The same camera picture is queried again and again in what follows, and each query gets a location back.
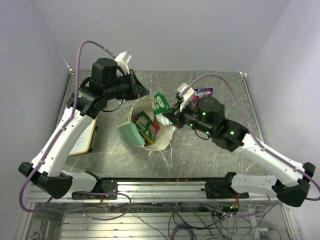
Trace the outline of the green yellow candy packet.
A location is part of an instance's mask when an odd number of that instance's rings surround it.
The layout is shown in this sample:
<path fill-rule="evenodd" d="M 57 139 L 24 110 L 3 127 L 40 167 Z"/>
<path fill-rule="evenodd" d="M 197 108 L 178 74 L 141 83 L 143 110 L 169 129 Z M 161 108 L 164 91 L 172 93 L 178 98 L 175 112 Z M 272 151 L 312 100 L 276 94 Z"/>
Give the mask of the green yellow candy packet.
<path fill-rule="evenodd" d="M 151 103 L 152 110 L 155 115 L 171 111 L 171 106 L 169 105 L 166 97 L 161 92 L 158 92 L 153 96 Z"/>

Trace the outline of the purple candy packet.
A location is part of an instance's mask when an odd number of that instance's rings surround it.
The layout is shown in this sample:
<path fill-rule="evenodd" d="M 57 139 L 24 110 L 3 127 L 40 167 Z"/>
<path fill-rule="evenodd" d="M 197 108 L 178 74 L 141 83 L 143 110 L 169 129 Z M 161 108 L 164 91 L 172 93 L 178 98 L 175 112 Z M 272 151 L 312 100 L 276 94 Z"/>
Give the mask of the purple candy packet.
<path fill-rule="evenodd" d="M 192 96 L 192 108 L 196 109 L 197 103 L 199 102 L 199 100 L 204 97 L 212 96 L 213 91 L 214 91 L 213 87 L 195 88 Z"/>

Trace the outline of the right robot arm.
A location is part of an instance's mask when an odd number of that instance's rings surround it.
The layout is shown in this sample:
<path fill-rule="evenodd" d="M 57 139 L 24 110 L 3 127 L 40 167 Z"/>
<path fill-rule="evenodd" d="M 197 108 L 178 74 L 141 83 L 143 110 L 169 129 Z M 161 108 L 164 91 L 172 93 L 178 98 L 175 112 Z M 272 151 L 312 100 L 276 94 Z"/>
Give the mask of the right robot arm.
<path fill-rule="evenodd" d="M 263 167 L 268 176 L 243 175 L 228 172 L 218 190 L 226 198 L 236 194 L 256 193 L 275 196 L 291 207 L 300 207 L 307 199 L 310 179 L 316 167 L 295 162 L 264 143 L 257 143 L 249 130 L 225 117 L 225 107 L 214 97 L 204 97 L 193 108 L 189 103 L 180 109 L 181 101 L 163 113 L 178 129 L 188 125 L 196 133 L 206 134 L 207 140 L 221 149 L 241 155 Z"/>

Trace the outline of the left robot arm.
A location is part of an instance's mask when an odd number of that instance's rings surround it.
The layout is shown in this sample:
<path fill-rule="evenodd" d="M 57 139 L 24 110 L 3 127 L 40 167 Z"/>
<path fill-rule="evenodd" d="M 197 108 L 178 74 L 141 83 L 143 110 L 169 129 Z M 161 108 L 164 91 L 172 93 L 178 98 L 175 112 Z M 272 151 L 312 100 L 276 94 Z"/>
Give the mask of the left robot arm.
<path fill-rule="evenodd" d="M 98 198 L 104 188 L 103 179 L 91 172 L 63 172 L 65 161 L 108 101 L 133 101 L 149 93 L 127 64 L 99 58 L 92 65 L 91 75 L 67 101 L 63 116 L 44 148 L 31 162 L 21 163 L 19 172 L 54 199 L 74 192 Z"/>

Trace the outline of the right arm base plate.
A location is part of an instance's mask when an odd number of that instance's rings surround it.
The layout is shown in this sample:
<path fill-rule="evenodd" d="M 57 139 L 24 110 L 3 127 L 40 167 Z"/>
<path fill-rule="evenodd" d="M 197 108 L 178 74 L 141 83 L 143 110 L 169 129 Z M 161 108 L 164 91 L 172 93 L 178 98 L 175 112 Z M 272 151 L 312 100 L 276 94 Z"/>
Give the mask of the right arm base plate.
<path fill-rule="evenodd" d="M 231 182 L 224 178 L 216 177 L 205 181 L 204 187 L 200 189 L 205 192 L 207 199 L 235 199 L 237 195 L 241 199 L 247 199 L 249 193 L 238 193 L 231 188 Z"/>

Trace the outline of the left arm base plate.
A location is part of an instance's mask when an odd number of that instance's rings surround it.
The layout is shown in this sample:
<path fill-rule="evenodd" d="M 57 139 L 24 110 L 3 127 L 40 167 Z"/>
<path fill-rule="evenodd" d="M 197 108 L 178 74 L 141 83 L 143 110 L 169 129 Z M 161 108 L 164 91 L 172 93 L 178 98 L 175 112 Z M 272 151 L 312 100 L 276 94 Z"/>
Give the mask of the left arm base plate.
<path fill-rule="evenodd" d="M 73 200 L 115 200 L 117 198 L 118 184 L 114 180 L 99 180 L 90 194 L 76 191 L 71 194 Z"/>

